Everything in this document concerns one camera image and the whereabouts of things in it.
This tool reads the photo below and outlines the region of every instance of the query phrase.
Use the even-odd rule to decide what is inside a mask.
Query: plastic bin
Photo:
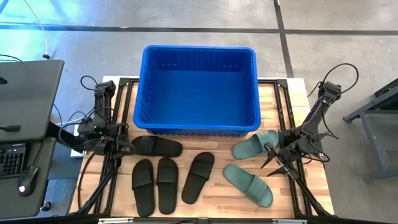
[[[148,46],[133,121],[153,134],[255,131],[261,124],[256,54],[247,47]]]

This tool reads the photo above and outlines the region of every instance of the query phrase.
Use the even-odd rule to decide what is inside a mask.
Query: wooden table
[[[118,85],[120,77],[104,77],[104,82],[113,80],[116,86]],[[304,80],[301,78],[287,79],[289,84],[289,93],[295,118],[295,125],[299,126],[310,111],[307,100],[307,92],[305,91]],[[130,140],[149,133],[144,129],[137,128],[132,122],[132,115],[134,113],[134,105],[136,101],[137,85],[135,83],[132,89],[132,97],[129,107],[129,115],[127,122],[129,123],[129,138]],[[280,89],[281,99],[284,99],[284,93]],[[163,215],[159,212],[157,206],[157,187],[155,185],[155,201],[156,207],[152,217],[212,217],[212,218],[292,218],[294,217],[292,209],[292,199],[290,196],[289,181],[287,176],[275,175],[266,177],[267,174],[279,168],[279,165],[273,160],[264,169],[260,166],[266,159],[266,154],[261,154],[256,157],[237,161],[232,157],[231,149],[238,142],[250,138],[254,133],[266,131],[269,129],[280,129],[279,119],[277,115],[277,106],[275,100],[274,87],[270,84],[259,85],[259,96],[261,105],[261,127],[247,136],[242,138],[226,138],[226,137],[197,137],[197,136],[162,136],[163,138],[173,139],[179,141],[183,146],[183,153],[180,157],[174,158],[179,168],[178,177],[178,201],[177,208],[171,215]],[[119,118],[123,112],[124,102],[121,102]],[[282,107],[284,114],[286,112],[285,100],[282,100]],[[287,116],[284,116],[287,128],[289,121]],[[188,170],[193,158],[200,152],[207,151],[215,155],[215,163],[209,181],[205,184],[201,191],[198,201],[193,205],[184,203],[181,199],[181,192],[187,178]],[[85,164],[88,156],[83,160],[82,167]],[[149,159],[154,166],[154,174],[156,175],[157,163],[160,157],[145,157],[145,156],[126,156],[123,158],[122,166],[119,169],[118,181],[116,183],[115,196],[113,201],[113,209],[111,215],[138,217],[136,201],[134,193],[131,190],[131,173],[134,165],[141,159]],[[83,178],[81,187],[81,199],[84,203],[92,194],[98,185],[100,179],[100,172],[103,163],[102,156],[95,156],[89,164]],[[224,177],[223,169],[227,164],[235,164],[246,171],[258,175],[271,188],[274,195],[274,203],[269,208],[257,206],[244,196],[238,189],[233,187]],[[307,184],[318,201],[324,208],[333,213],[331,204],[328,183],[326,181],[325,171],[320,162],[312,161],[310,164],[304,165],[305,176]],[[298,199],[300,208],[304,211],[303,196],[300,188],[297,187]],[[108,188],[105,189],[105,194],[108,195]],[[106,197],[103,197],[101,211],[105,205]],[[77,192],[73,196],[70,212],[77,210]]]

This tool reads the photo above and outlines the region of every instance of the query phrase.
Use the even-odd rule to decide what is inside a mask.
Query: black mouse
[[[37,166],[27,167],[21,172],[18,180],[18,193],[22,197],[28,197],[33,193],[36,187],[36,178],[39,173]]]

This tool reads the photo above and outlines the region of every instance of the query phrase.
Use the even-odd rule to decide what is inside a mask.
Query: black slide sandal
[[[170,215],[177,205],[178,192],[178,167],[172,159],[160,159],[156,184],[159,192],[159,211],[164,215]]]
[[[154,168],[149,160],[143,159],[134,166],[131,182],[138,215],[140,217],[152,215],[155,211]]]
[[[131,143],[135,146],[134,153],[140,156],[178,157],[182,153],[182,145],[157,136],[139,136]]]
[[[214,155],[210,152],[199,153],[191,164],[187,180],[182,190],[182,200],[187,204],[193,204],[198,200],[200,192],[210,177],[214,164]]]

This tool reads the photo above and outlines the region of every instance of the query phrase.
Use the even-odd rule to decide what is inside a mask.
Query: gray metal stand
[[[346,123],[361,118],[381,170],[378,174],[364,176],[365,182],[398,177],[398,169],[391,166],[389,158],[389,153],[398,152],[398,109],[389,107],[397,101],[398,86],[395,86],[343,118]]]

